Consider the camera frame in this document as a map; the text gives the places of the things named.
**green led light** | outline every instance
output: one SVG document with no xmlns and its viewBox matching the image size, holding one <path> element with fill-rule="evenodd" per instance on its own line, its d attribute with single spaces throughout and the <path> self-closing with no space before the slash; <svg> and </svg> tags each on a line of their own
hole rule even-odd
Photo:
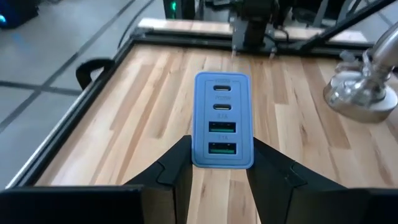
<svg viewBox="0 0 398 224">
<path fill-rule="evenodd" d="M 177 9 L 177 3 L 176 2 L 172 2 L 172 9 L 173 9 L 173 11 L 175 11 Z"/>
</svg>

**wood grain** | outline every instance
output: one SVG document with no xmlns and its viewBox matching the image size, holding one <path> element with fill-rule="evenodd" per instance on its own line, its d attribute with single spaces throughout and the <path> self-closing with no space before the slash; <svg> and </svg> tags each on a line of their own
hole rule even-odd
<svg viewBox="0 0 398 224">
<path fill-rule="evenodd" d="M 164 29 L 227 32 L 226 24 L 162 22 Z M 322 89 L 335 65 L 137 45 L 37 185 L 120 185 L 133 178 L 192 133 L 194 76 L 210 70 L 251 77 L 255 137 L 347 187 L 397 187 L 396 111 L 380 124 L 334 113 Z M 188 222 L 259 223 L 246 172 L 194 167 Z"/>
</svg>

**metal frame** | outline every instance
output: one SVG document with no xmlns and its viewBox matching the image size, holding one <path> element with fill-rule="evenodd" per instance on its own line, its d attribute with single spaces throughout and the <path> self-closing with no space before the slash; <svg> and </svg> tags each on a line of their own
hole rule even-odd
<svg viewBox="0 0 398 224">
<path fill-rule="evenodd" d="M 362 51 L 372 47 L 372 44 L 328 42 L 328 40 L 371 14 L 390 5 L 394 1 L 395 0 L 378 0 L 357 13 L 348 16 L 336 26 L 308 40 L 292 39 L 286 41 L 285 39 L 276 39 L 275 43 L 278 49 L 275 53 L 300 57 L 338 58 L 342 50 L 349 50 L 354 52 L 356 56 L 361 56 Z M 18 174 L 11 180 L 7 188 L 29 186 L 36 183 L 135 44 L 174 45 L 178 47 L 199 47 L 231 51 L 232 36 L 228 34 L 203 34 L 137 28 L 116 56 L 112 60 L 109 59 L 106 61 L 103 67 L 107 69 L 104 69 L 95 81 L 90 84 L 82 82 L 86 83 L 82 86 L 82 88 L 85 89 L 83 93 Z M 269 55 L 273 52 L 258 49 L 245 49 L 243 53 Z M 80 76 L 90 76 L 90 69 L 86 68 L 85 71 L 86 72 L 78 73 L 78 78 L 84 80 L 85 78 Z"/>
</svg>

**green usb port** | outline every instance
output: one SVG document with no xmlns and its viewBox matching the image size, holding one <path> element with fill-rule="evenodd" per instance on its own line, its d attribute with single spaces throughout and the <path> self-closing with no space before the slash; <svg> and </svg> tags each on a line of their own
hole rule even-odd
<svg viewBox="0 0 398 224">
<path fill-rule="evenodd" d="M 210 154 L 236 154 L 235 143 L 215 143 L 209 142 Z"/>
<path fill-rule="evenodd" d="M 209 122 L 209 132 L 217 133 L 235 133 L 236 123 L 235 122 Z"/>
</svg>

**usb charger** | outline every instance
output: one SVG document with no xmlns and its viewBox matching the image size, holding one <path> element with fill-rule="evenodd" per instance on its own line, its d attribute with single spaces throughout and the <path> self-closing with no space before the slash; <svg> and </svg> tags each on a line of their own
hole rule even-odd
<svg viewBox="0 0 398 224">
<path fill-rule="evenodd" d="M 250 79 L 242 73 L 195 77 L 192 162 L 198 167 L 247 169 L 254 160 Z"/>
</svg>

